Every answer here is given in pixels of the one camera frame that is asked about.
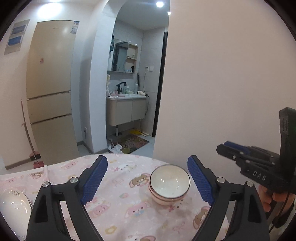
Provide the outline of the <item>person's right hand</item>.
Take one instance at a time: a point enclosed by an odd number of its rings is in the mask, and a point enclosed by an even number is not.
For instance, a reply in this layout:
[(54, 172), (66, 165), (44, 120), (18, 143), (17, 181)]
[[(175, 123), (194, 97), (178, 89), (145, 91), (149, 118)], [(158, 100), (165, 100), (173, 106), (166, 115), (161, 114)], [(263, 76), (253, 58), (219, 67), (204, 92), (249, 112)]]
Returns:
[[(287, 192), (273, 193), (273, 195), (271, 196), (268, 193), (268, 189), (261, 185), (259, 185), (258, 194), (265, 212), (270, 212), (272, 201), (285, 202), (287, 198)], [(293, 206), (294, 200), (295, 194), (290, 194), (286, 202), (286, 205), (281, 213), (282, 215), (284, 215), (290, 209), (290, 207)]]

